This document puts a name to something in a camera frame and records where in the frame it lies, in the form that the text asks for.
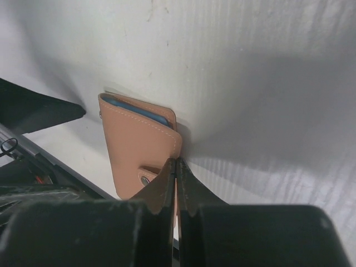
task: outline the wallet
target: wallet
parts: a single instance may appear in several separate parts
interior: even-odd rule
[[[162,116],[169,127],[103,99],[108,97]],[[158,175],[168,158],[180,156],[176,116],[169,108],[114,93],[101,93],[98,99],[115,189],[121,199],[129,199]]]

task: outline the white surface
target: white surface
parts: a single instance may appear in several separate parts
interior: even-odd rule
[[[173,108],[209,188],[322,207],[356,263],[355,14],[354,0],[3,0],[0,77],[98,125],[108,88]],[[36,142],[97,183],[102,132],[75,125]]]

